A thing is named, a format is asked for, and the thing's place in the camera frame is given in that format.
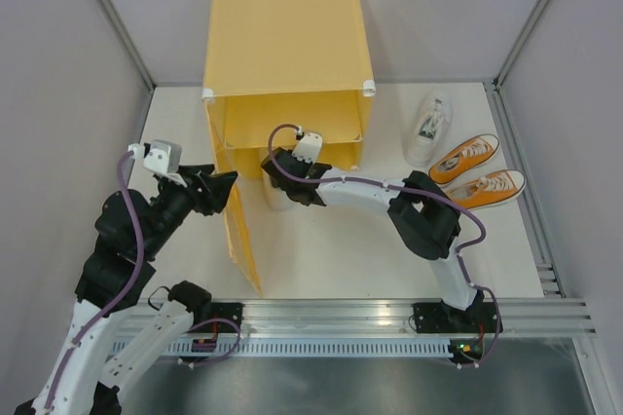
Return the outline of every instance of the black cable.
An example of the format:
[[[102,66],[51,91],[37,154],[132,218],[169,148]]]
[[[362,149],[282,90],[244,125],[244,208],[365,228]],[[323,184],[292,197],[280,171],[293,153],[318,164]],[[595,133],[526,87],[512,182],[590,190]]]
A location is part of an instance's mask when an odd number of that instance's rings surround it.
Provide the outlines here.
[[[161,288],[164,288],[164,289],[165,289],[168,293],[171,293],[171,289],[170,289],[168,286],[161,285],[161,286],[159,286],[158,288],[156,288],[156,289],[154,290],[154,292],[153,292],[151,295],[149,295],[149,298],[147,298],[147,304],[149,305],[149,307],[150,307],[150,308],[152,308],[152,309],[154,309],[154,310],[156,310],[156,311],[159,311],[159,310],[160,310],[160,308],[157,308],[157,307],[156,307],[156,305],[154,305],[154,304],[152,303],[152,298],[154,297],[154,295],[156,294],[156,292],[157,292],[158,290],[160,290]]]

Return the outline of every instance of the shoelace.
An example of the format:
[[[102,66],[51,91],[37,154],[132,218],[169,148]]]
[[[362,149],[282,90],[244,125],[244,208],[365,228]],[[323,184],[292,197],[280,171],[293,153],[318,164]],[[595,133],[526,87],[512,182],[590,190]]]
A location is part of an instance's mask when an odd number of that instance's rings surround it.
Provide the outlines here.
[[[489,145],[483,139],[476,139],[467,147],[463,148],[460,153],[463,157],[476,157],[477,155],[486,154],[489,151]]]
[[[484,186],[484,191],[509,191],[515,187],[515,184],[508,173],[500,173],[493,178],[481,176],[478,180],[478,187],[482,186]]]
[[[435,109],[433,110],[430,118],[428,118],[420,128],[420,135],[424,137],[428,137],[429,139],[434,139],[437,134],[437,130],[441,126],[442,121],[444,120],[443,113],[439,110],[439,104],[435,104]]]

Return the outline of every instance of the box top panel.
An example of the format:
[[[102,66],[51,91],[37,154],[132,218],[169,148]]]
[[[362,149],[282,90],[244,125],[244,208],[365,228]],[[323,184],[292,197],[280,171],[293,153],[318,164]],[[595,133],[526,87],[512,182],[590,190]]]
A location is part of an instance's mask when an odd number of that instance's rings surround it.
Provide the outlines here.
[[[215,95],[361,89],[359,0],[212,0],[203,86]]]

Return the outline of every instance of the gray floor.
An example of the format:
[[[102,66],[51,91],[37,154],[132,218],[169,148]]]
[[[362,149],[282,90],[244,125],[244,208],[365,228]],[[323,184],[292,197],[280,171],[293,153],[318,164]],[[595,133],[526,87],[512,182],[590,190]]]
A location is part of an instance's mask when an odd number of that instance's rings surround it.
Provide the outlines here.
[[[232,358],[190,371],[155,365],[124,413],[594,413],[566,343],[502,341],[477,370],[422,359]]]

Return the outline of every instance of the open yellow door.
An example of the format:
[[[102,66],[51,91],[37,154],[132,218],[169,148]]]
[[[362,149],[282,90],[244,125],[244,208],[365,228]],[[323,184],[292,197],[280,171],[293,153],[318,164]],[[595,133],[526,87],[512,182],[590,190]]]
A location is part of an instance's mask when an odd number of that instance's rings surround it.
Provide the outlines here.
[[[232,167],[227,160],[225,147],[216,135],[216,131],[212,127],[208,116],[208,126],[210,130],[210,139],[212,140],[212,152],[214,155],[214,165],[217,172],[232,171]],[[244,213],[242,211],[242,202],[240,201],[240,191],[236,184],[232,188],[230,199],[227,202],[225,211],[225,231],[227,232],[227,243],[229,246],[230,256],[234,263],[240,268],[246,279],[251,283],[255,291],[262,297],[262,287],[260,286],[260,278],[257,275],[251,244],[249,243],[249,232],[244,221]]]

